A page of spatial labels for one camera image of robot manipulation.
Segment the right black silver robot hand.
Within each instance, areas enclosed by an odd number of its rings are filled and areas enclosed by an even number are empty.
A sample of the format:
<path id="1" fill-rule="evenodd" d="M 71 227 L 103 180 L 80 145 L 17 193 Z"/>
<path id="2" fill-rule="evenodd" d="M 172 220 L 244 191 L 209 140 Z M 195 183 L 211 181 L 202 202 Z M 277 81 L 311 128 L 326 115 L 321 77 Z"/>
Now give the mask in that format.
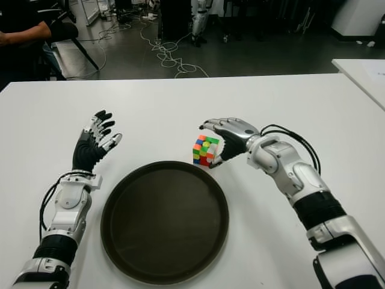
<path id="1" fill-rule="evenodd" d="M 245 153 L 249 139 L 255 135 L 260 135 L 257 128 L 253 125 L 235 117 L 209 119 L 204 121 L 199 126 L 199 129 L 209 129 L 221 136 L 224 140 L 223 149 L 221 153 L 211 161 L 209 165 L 210 169 Z"/>

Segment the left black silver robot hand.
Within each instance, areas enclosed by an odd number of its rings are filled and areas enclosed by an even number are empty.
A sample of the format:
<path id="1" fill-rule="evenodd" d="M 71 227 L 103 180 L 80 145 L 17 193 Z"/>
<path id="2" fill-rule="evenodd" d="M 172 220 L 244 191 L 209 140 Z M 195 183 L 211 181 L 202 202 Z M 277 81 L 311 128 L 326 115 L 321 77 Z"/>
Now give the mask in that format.
<path id="1" fill-rule="evenodd" d="M 112 113 L 98 111 L 82 129 L 76 142 L 72 158 L 72 170 L 91 173 L 95 165 L 122 140 L 122 134 L 109 137 L 115 121 Z"/>

